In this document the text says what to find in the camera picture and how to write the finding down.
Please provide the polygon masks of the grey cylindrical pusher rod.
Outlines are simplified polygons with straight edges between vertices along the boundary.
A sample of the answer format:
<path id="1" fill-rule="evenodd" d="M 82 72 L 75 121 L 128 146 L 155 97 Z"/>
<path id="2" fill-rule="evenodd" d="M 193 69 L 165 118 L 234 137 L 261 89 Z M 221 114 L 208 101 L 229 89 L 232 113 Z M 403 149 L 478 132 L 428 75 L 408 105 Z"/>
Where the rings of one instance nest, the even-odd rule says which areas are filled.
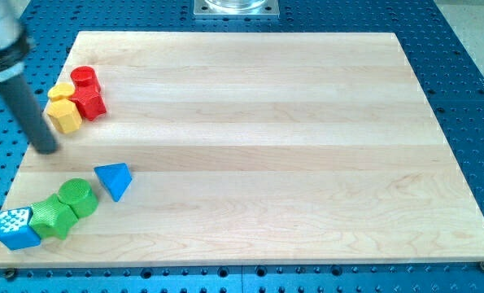
<path id="1" fill-rule="evenodd" d="M 43 155 L 58 150 L 58 143 L 42 117 L 41 107 L 22 74 L 0 82 L 0 96 L 20 124 L 29 144 Z"/>

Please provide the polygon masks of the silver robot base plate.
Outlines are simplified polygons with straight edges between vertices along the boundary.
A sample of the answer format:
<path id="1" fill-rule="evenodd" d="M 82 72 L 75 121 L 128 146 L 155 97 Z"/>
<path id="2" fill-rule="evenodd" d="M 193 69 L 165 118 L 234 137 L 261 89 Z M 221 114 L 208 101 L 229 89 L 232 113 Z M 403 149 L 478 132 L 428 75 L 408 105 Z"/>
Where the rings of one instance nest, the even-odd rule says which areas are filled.
<path id="1" fill-rule="evenodd" d="M 278 16 L 278 0 L 194 0 L 194 15 L 213 16 Z"/>

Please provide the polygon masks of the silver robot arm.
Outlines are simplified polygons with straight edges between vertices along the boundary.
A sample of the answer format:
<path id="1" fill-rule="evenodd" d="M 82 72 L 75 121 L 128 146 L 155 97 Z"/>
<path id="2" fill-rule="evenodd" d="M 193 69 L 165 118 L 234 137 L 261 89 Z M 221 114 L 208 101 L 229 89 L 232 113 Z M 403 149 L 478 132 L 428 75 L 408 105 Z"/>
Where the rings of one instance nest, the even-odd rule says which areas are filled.
<path id="1" fill-rule="evenodd" d="M 25 27 L 10 4 L 0 1 L 0 96 L 33 148 L 40 154 L 51 154 L 58 150 L 58 143 L 24 78 L 24 59 L 29 51 Z"/>

